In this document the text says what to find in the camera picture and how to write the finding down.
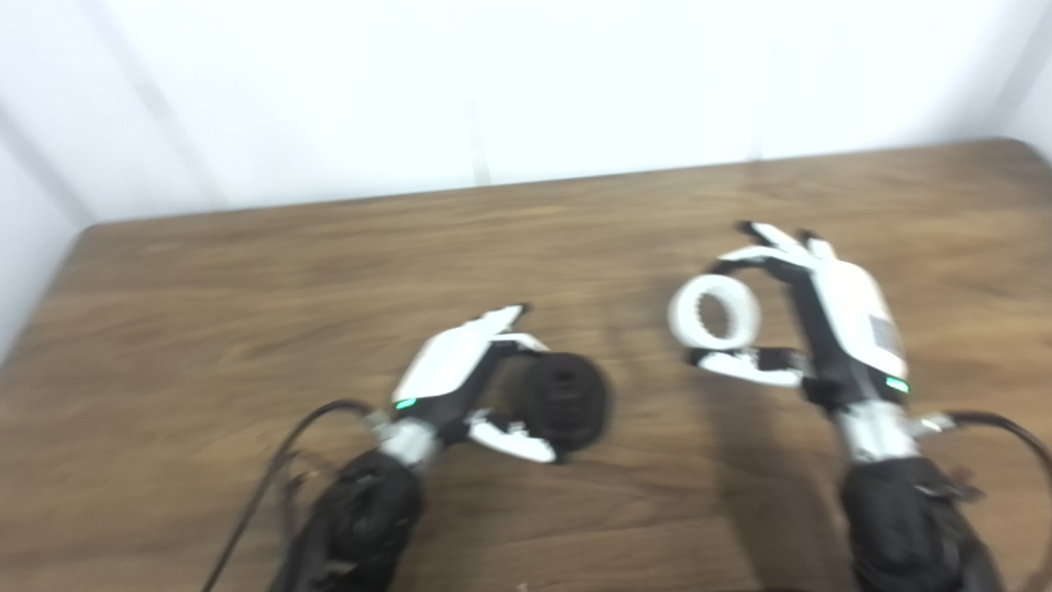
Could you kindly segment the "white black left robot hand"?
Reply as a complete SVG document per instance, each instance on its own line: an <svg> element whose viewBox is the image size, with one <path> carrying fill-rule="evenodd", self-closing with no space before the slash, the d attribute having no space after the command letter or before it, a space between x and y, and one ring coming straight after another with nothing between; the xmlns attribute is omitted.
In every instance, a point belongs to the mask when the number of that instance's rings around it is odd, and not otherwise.
<svg viewBox="0 0 1052 592"><path fill-rule="evenodd" d="M394 416L379 446L411 473L423 474L447 447L474 442L519 460L560 464L548 438L522 420L495 419L480 402L505 359L552 356L537 336L514 332L525 303L483 313L425 341L392 394Z"/></svg>

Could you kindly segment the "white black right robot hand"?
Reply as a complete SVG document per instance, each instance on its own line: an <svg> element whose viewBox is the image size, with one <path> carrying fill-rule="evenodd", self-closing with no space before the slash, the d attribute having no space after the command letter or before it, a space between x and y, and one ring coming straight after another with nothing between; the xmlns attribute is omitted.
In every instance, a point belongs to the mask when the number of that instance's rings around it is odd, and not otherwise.
<svg viewBox="0 0 1052 592"><path fill-rule="evenodd" d="M667 308L670 332L691 366L758 385L800 387L825 409L868 400L905 407L908 364L882 289L816 234L740 223L751 246L725 252L681 286ZM758 299L734 277L755 267L781 281L805 351L758 346Z"/></svg>

